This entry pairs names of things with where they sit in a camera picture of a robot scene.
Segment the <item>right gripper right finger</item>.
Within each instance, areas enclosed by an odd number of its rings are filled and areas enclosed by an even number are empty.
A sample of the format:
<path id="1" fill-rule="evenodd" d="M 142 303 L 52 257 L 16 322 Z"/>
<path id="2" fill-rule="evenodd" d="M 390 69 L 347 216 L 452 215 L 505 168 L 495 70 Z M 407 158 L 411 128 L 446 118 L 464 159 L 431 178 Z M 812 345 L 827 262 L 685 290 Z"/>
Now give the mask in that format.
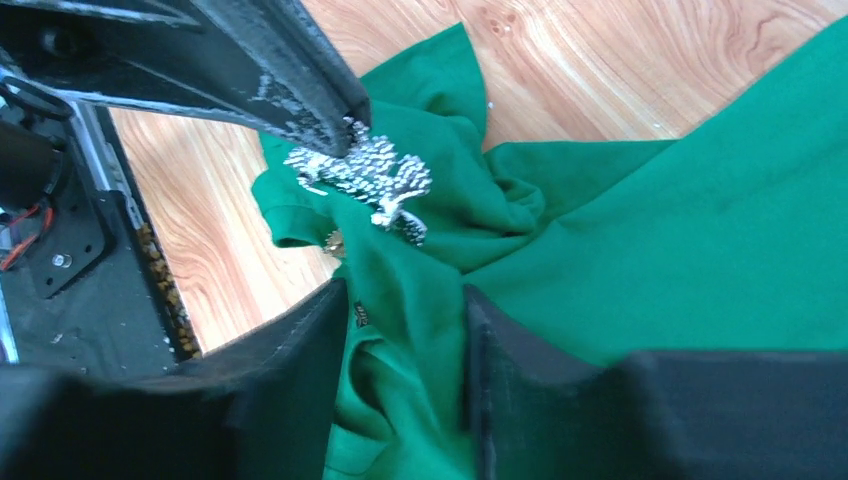
<path id="1" fill-rule="evenodd" d="M 607 368 L 464 289 L 480 479 L 843 479 L 847 357 L 642 351 Z"/>

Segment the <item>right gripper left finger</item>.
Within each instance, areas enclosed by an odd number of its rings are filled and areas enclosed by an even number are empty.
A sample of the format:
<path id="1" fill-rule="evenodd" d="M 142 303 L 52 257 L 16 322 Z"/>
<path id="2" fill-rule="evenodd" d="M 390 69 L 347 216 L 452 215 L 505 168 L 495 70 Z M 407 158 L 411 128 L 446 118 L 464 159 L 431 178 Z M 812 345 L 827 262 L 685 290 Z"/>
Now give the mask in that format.
<path id="1" fill-rule="evenodd" d="M 335 279 L 156 377 L 1 369 L 5 479 L 319 479 L 346 342 Z"/>

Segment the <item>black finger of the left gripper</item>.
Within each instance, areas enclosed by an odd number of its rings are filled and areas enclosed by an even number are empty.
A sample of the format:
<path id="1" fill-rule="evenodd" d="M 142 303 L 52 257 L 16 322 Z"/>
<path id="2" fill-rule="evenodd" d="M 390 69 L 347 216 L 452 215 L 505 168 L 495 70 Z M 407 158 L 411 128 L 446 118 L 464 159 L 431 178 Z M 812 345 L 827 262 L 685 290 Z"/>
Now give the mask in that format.
<path id="1" fill-rule="evenodd" d="M 65 98 L 246 126 L 336 157 L 365 87 L 299 1 L 5 1 L 1 65 Z"/>

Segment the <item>silver brooch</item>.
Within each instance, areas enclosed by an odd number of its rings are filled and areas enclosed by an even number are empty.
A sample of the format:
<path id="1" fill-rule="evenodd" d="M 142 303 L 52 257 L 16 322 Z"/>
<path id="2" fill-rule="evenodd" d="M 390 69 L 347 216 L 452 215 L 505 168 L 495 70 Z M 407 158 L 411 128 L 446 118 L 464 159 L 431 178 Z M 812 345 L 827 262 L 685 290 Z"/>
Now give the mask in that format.
<path id="1" fill-rule="evenodd" d="M 365 123 L 351 117 L 345 122 L 351 139 L 345 156 L 296 147 L 284 164 L 297 172 L 297 182 L 303 189 L 322 196 L 327 194 L 327 187 L 343 193 L 373 209 L 373 225 L 398 231 L 411 244 L 422 245 L 428 228 L 405 208 L 405 203 L 430 192 L 430 169 L 417 155 L 400 156 L 387 136 L 373 136 Z"/>

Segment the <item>green garment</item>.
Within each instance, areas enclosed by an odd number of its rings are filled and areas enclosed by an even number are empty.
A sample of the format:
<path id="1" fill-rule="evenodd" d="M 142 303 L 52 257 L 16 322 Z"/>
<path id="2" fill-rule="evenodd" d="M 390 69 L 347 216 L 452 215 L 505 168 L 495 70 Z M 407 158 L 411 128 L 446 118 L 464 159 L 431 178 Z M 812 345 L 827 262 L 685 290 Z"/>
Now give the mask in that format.
<path id="1" fill-rule="evenodd" d="M 487 106 L 454 26 L 363 79 L 373 127 L 421 157 L 424 244 L 303 189 L 260 138 L 252 192 L 281 248 L 344 239 L 351 322 L 324 477 L 469 479 L 463 288 L 596 365 L 648 348 L 847 346 L 847 23 L 679 140 L 482 147 Z"/>

